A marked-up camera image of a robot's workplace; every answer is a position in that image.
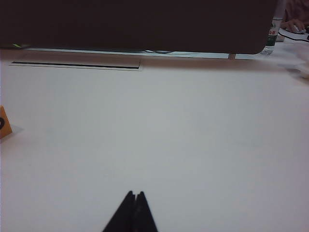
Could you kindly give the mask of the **bystander hand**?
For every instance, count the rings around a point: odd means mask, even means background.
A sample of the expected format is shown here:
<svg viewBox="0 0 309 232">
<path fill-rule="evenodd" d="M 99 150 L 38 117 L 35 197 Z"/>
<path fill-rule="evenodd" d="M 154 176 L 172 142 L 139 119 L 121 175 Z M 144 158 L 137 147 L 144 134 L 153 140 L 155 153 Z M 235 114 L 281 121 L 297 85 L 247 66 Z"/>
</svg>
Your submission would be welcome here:
<svg viewBox="0 0 309 232">
<path fill-rule="evenodd" d="M 281 23 L 281 28 L 293 33 L 301 33 L 305 30 L 305 24 L 299 19 L 291 19 Z"/>
</svg>

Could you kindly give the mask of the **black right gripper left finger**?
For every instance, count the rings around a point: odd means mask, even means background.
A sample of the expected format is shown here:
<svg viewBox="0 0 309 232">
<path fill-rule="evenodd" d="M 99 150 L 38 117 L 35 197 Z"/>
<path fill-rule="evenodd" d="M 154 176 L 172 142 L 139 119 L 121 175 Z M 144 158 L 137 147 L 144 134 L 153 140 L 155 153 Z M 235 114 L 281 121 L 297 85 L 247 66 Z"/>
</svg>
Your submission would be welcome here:
<svg viewBox="0 0 309 232">
<path fill-rule="evenodd" d="M 103 229 L 103 232 L 131 232 L 134 203 L 135 195 L 133 191 L 129 191 Z"/>
</svg>

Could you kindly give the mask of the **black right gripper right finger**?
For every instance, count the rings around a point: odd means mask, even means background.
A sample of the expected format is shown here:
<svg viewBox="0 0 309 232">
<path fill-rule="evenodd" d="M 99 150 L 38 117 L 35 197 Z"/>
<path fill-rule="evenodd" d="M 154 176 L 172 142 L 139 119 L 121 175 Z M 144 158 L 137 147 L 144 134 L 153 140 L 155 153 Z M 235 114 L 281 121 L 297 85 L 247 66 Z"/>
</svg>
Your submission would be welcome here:
<svg viewBox="0 0 309 232">
<path fill-rule="evenodd" d="M 146 196 L 141 191 L 135 199 L 132 216 L 133 232 L 158 232 Z"/>
</svg>

